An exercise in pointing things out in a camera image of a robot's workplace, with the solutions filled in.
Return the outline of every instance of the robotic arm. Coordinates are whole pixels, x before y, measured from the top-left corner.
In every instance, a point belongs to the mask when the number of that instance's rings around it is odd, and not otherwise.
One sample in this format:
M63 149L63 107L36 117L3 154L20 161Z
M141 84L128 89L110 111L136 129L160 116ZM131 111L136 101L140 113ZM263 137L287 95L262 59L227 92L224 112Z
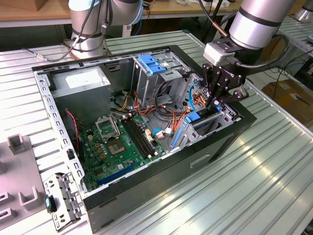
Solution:
M313 0L307 0L302 8L292 17L301 23L310 23L313 17Z
M89 58L107 54L103 32L108 26L137 23L142 3L142 0L69 0L72 55Z
M207 107L215 101L220 103L238 101L248 96L241 85L250 69L266 67L279 60L288 49L285 40L284 52L275 60L254 65L262 49L275 37L281 22L287 16L295 0L244 0L225 38L206 45L204 57L211 64L203 65L203 85L210 94ZM237 88L233 95L228 90Z

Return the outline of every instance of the green circuit board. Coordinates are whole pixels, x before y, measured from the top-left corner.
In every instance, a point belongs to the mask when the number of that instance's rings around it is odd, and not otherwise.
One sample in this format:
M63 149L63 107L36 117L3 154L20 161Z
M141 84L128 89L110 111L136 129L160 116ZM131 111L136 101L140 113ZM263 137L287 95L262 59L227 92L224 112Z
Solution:
M134 116L132 119L137 125L140 125L140 128L148 129L141 116ZM163 147L158 142L154 142L154 145L149 144L157 155L151 155L151 158L141 156L121 120L117 120L116 123L120 137L118 139L112 138L107 143L103 142L96 125L79 133L84 147L84 161L81 161L81 164L85 172L84 182L88 191L99 187L99 181L103 179L114 177L116 174L123 174L123 170L127 172L135 170L165 155ZM105 125L107 126L101 125L100 127L102 134L113 131L110 122L106 122Z

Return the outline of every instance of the slotted metal table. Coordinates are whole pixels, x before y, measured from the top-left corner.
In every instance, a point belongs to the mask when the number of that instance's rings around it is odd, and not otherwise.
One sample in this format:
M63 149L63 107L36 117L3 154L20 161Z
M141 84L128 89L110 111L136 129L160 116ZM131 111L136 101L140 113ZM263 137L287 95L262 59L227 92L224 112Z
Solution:
M313 35L313 23L301 23L288 16L282 22L279 32L285 34L290 43L304 52L313 50L313 43L307 40L307 37Z
M203 44L182 31L108 40L113 54L173 44L205 62ZM55 59L67 49L34 50ZM30 136L42 180L67 172L31 71L44 63L22 50L1 52L0 61L0 141ZM97 234L301 234L313 218L313 135L253 85L246 88L241 103L257 120L220 159ZM0 233L57 234L46 210ZM61 234L91 234L87 216Z

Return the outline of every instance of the sticker label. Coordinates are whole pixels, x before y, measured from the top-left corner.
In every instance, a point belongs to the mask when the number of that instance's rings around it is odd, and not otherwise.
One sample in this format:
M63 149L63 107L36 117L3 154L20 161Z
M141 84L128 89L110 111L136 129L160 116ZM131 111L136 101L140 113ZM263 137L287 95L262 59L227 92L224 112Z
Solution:
M290 96L294 99L298 99L298 97L300 97L298 94L290 94Z
M290 89L290 86L288 86L288 84L280 84L280 86L285 89L285 90L289 90Z
M168 64L167 63L162 63L162 64L160 64L162 67L166 67L166 66L168 66Z
M65 80L71 89L103 81L97 71L67 76Z

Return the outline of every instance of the motherboard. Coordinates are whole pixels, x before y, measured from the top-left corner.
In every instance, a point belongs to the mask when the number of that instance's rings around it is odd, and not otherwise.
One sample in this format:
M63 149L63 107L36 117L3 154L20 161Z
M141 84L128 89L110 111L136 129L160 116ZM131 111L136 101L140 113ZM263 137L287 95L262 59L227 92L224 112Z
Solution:
M165 155L161 144L147 132L149 128L138 115L119 120L106 117L90 129L80 131L87 190L92 191Z

